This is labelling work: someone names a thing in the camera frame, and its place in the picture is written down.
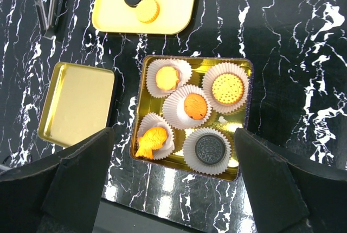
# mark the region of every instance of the orange cookie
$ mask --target orange cookie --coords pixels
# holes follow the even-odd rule
[[[152,150],[158,150],[163,147],[163,143],[168,138],[167,131],[162,127],[152,127],[143,137],[138,138],[139,149],[135,156],[153,159]]]
[[[207,103],[202,96],[190,94],[184,100],[184,111],[190,118],[201,120],[207,114]]]
[[[157,72],[157,86],[163,91],[176,89],[177,84],[179,83],[178,77],[178,71],[175,68],[165,66]]]
[[[234,74],[220,75],[212,85],[213,97],[221,104],[232,105],[243,96],[242,80]]]

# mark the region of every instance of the round yellow cookie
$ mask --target round yellow cookie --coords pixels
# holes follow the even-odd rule
[[[212,85],[213,97],[221,104],[232,105],[243,96],[242,80],[234,74],[220,75]]]
[[[161,68],[156,75],[156,84],[163,91],[176,89],[179,83],[178,71],[169,66]]]
[[[184,111],[190,118],[201,120],[207,114],[207,103],[202,96],[190,94],[184,100]]]
[[[155,0],[142,0],[136,7],[136,18],[142,23],[151,23],[159,15],[159,4]]]

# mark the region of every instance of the food tray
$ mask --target food tray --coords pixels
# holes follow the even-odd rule
[[[69,147],[105,128],[114,82],[111,70],[58,62],[43,106],[38,136]]]
[[[133,129],[133,137],[132,137],[131,148],[130,148],[131,157],[136,160],[141,160],[141,161],[154,163],[154,164],[160,164],[160,165],[164,165],[166,167],[170,167],[173,169],[179,169],[183,171],[196,173],[195,171],[190,169],[188,165],[185,163],[183,158],[183,150],[182,150],[184,140],[186,139],[188,135],[190,135],[193,131],[195,131],[196,128],[185,129],[185,130],[173,129],[175,134],[175,150],[172,154],[170,154],[168,157],[166,157],[163,160],[147,160],[147,159],[135,157],[135,153],[137,150],[137,147],[136,147],[137,132],[143,117],[150,112],[154,112],[159,115],[162,115],[162,106],[163,106],[164,100],[166,99],[166,98],[160,98],[160,99],[154,98],[148,92],[146,87],[147,68],[148,68],[148,65],[156,59],[168,59],[168,58],[182,59],[189,62],[189,64],[192,66],[193,73],[188,84],[196,85],[199,87],[202,87],[203,75],[211,67],[222,62],[230,62],[230,63],[237,64],[250,77],[246,104],[244,104],[241,108],[234,111],[233,113],[229,113],[229,114],[220,114],[215,112],[215,110],[212,110],[212,114],[209,120],[201,126],[201,127],[211,127],[218,131],[221,131],[223,135],[227,137],[227,139],[229,140],[232,146],[232,156],[228,164],[228,168],[224,173],[218,174],[215,176],[210,176],[204,173],[202,174],[205,176],[220,178],[224,180],[236,179],[237,173],[239,170],[239,162],[237,160],[237,156],[235,153],[234,132],[238,127],[245,127],[245,128],[247,127],[249,108],[250,108],[250,98],[252,94],[253,65],[247,59],[177,57],[177,56],[157,56],[157,55],[147,56],[144,59],[143,68],[142,68],[143,71],[142,71],[141,81],[139,85],[136,120],[135,120],[134,129]]]
[[[95,0],[92,22],[94,27],[108,33],[176,34],[190,22],[194,0],[155,0],[158,18],[149,24],[138,21],[136,8],[124,0]]]

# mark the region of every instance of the metal tongs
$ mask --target metal tongs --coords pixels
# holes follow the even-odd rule
[[[47,14],[43,0],[35,0],[38,20],[40,21],[41,34],[43,37],[50,40],[56,35],[59,19],[62,15],[63,5],[65,0],[50,0]]]

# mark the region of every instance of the gold tin lid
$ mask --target gold tin lid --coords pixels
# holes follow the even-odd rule
[[[57,63],[41,114],[38,136],[69,147],[105,128],[113,85],[111,70]]]

